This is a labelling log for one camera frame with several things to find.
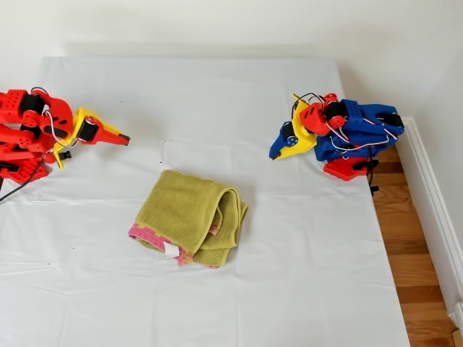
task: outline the hardwood floorboard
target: hardwood floorboard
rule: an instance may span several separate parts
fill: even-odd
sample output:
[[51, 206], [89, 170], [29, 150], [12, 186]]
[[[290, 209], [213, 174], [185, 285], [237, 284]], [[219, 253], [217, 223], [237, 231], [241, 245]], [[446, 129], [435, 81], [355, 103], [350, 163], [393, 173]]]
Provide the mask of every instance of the hardwood floorboard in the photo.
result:
[[373, 202], [411, 347], [454, 347], [446, 308], [396, 148], [378, 156]]
[[460, 330], [455, 330], [451, 335], [454, 338], [455, 347], [463, 347], [463, 336]]

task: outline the yellow plastic part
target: yellow plastic part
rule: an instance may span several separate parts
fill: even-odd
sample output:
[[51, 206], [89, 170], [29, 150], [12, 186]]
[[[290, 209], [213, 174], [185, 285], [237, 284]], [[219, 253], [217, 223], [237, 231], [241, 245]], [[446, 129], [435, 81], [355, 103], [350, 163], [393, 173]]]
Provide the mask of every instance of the yellow plastic part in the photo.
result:
[[[95, 112], [88, 110], [86, 108], [83, 108], [83, 107], [79, 107], [75, 111], [74, 116], [72, 117], [72, 133], [69, 134], [66, 138], [59, 140], [60, 143], [62, 143], [63, 145], [69, 146], [76, 140], [77, 133], [79, 132], [80, 127], [82, 126], [82, 123], [85, 120], [85, 117], [93, 117], [99, 120], [103, 124], [103, 128], [108, 132], [112, 132], [114, 134], [121, 134], [121, 132], [118, 129], [106, 123]], [[55, 143], [55, 145], [53, 146], [53, 156], [55, 157], [56, 163], [58, 164], [58, 167], [60, 169], [64, 168], [61, 159], [59, 159], [59, 151], [62, 150], [63, 148], [64, 146], [60, 145], [58, 142]]]
[[[292, 94], [292, 97], [296, 100], [299, 97], [296, 94]], [[302, 125], [302, 122], [299, 117], [299, 113], [308, 107], [308, 104], [303, 100], [299, 100], [299, 103], [296, 106], [296, 109], [293, 110], [293, 117], [292, 117], [292, 127], [294, 129], [294, 134], [297, 137], [297, 144], [292, 147], [283, 147], [280, 152], [281, 155], [277, 157], [275, 160], [287, 158], [294, 154], [304, 153], [307, 152], [310, 148], [315, 147], [317, 144], [317, 140], [315, 139], [314, 134], [310, 134]]]

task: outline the towel tag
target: towel tag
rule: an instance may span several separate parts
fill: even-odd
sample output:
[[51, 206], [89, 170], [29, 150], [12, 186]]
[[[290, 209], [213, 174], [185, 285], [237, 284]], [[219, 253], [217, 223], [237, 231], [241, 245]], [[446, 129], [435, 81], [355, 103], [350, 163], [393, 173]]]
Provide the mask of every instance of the towel tag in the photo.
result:
[[164, 241], [164, 254], [166, 258], [175, 258], [180, 255], [180, 248], [175, 244], [170, 244]]

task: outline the white table cover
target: white table cover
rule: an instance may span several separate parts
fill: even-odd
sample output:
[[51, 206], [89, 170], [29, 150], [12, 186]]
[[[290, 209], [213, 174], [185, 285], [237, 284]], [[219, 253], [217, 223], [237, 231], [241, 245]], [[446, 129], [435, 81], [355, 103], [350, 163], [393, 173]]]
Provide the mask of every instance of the white table cover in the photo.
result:
[[[409, 345], [365, 177], [268, 158], [291, 93], [343, 96], [335, 63], [45, 58], [38, 85], [132, 140], [78, 146], [0, 205], [0, 346]], [[249, 204], [223, 268], [127, 236], [166, 168]]]

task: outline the towel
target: towel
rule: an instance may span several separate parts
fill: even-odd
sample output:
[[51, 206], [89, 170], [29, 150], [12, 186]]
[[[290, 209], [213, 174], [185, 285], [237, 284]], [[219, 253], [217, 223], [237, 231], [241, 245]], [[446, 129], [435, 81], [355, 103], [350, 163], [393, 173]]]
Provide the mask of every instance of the towel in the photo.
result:
[[193, 261], [220, 267], [230, 249], [238, 245], [246, 209], [235, 188], [165, 170], [129, 236], [161, 252], [164, 242], [177, 245], [180, 265]]

